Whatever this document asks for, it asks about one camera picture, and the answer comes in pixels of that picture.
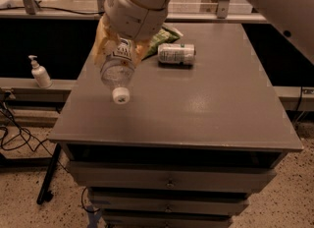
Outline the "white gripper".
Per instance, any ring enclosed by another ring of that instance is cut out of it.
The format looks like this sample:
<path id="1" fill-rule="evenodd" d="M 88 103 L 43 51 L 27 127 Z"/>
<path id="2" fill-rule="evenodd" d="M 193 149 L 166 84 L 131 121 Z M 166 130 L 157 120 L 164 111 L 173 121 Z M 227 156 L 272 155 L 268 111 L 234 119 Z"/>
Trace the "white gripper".
<path id="1" fill-rule="evenodd" d="M 159 31 L 168 15 L 169 0 L 105 0 L 105 14 L 99 20 L 91 57 L 101 68 L 120 44 L 120 36 L 135 41 L 137 67 L 150 48 L 150 37 Z"/>

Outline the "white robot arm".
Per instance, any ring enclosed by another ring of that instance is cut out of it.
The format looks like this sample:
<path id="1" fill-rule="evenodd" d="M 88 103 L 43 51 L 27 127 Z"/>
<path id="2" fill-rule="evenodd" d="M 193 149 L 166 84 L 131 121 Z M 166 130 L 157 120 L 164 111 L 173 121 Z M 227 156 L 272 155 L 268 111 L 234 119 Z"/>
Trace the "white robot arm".
<path id="1" fill-rule="evenodd" d="M 246 0 L 304 57 L 314 63 L 314 0 Z M 121 38 L 137 46 L 135 61 L 148 51 L 151 38 L 168 15 L 170 0 L 105 0 L 91 54 L 94 63 L 109 55 Z"/>

